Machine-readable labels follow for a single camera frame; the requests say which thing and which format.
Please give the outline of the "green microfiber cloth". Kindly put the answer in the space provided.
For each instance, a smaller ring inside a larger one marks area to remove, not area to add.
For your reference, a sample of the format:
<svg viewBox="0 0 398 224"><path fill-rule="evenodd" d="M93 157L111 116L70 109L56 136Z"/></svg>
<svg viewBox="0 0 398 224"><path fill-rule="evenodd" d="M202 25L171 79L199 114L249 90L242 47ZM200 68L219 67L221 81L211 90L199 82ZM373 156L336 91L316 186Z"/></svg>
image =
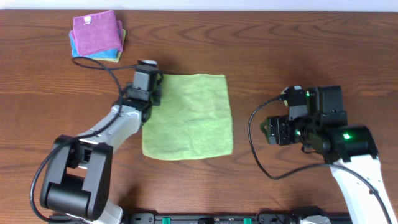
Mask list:
<svg viewBox="0 0 398 224"><path fill-rule="evenodd" d="M142 128L143 155L164 161L228 156L233 119L225 75L165 75L162 102Z"/></svg>

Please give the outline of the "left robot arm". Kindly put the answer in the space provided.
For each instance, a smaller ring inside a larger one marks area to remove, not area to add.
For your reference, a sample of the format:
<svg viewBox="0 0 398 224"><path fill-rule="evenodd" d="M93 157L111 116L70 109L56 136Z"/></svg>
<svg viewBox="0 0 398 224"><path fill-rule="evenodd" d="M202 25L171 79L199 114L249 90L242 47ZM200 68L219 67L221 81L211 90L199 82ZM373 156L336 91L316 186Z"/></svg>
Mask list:
<svg viewBox="0 0 398 224"><path fill-rule="evenodd" d="M153 60L140 60L134 68L133 82L108 115L77 139L55 140L40 193L41 206L55 212L49 223L128 223L128 215L109 199L113 155L160 105L163 79Z"/></svg>

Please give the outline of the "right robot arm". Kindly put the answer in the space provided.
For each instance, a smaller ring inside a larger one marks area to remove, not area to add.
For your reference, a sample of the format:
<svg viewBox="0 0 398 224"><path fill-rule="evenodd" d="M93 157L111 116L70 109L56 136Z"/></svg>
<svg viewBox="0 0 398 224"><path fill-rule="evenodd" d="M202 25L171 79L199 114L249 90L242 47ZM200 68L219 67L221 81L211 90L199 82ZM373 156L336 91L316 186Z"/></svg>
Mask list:
<svg viewBox="0 0 398 224"><path fill-rule="evenodd" d="M284 102L288 113L261 123L268 144L301 144L304 153L321 155L353 223L397 223L376 143L367 126L348 124L340 86L290 86L273 100Z"/></svg>

